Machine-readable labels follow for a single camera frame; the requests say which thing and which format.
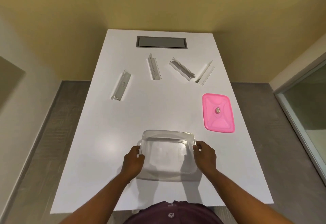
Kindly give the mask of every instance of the glass door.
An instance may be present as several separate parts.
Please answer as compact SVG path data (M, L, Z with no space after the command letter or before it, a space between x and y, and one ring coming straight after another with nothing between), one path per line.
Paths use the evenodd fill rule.
M326 184L326 62L276 97Z

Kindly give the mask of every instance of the person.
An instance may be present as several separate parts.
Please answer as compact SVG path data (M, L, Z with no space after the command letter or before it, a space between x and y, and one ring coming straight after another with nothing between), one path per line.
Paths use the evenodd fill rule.
M290 220L251 196L216 169L214 149L203 141L193 146L197 167L212 183L238 224L290 224ZM141 171L144 155L133 146L124 156L121 172L83 206L65 218L61 224L106 224L124 190ZM222 224L212 210L202 204L186 201L161 202L141 210L125 221L136 223L207 223Z

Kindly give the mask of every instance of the table top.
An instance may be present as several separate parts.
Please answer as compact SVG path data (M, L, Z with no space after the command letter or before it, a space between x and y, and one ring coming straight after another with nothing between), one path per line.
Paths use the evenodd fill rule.
M185 37L188 49L139 48L137 36ZM152 53L161 73L153 81L147 58ZM215 69L202 86L188 82L169 62L176 58L197 77L213 60ZM124 70L131 78L121 101L111 100ZM227 95L235 132L204 127L202 96ZM215 149L216 167L247 192L273 203L221 56L209 33L108 30L78 123L51 213L75 211L102 189L121 169L124 155L145 130L192 133ZM134 179L115 210L143 209L160 201L224 205L203 175L200 182L161 182Z

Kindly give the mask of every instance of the purple shirt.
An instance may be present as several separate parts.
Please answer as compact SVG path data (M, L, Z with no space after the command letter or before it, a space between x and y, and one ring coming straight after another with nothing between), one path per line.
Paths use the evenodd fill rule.
M129 217L124 224L147 224L147 223L172 223L172 224L223 224L220 218L206 206L199 203L188 203L186 201L173 203L160 202L138 214Z

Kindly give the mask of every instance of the pink lid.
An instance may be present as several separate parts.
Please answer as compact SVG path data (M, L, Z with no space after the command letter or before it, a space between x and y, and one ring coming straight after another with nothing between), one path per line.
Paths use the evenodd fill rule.
M234 132L234 119L230 99L225 95L203 95L204 125L207 130Z

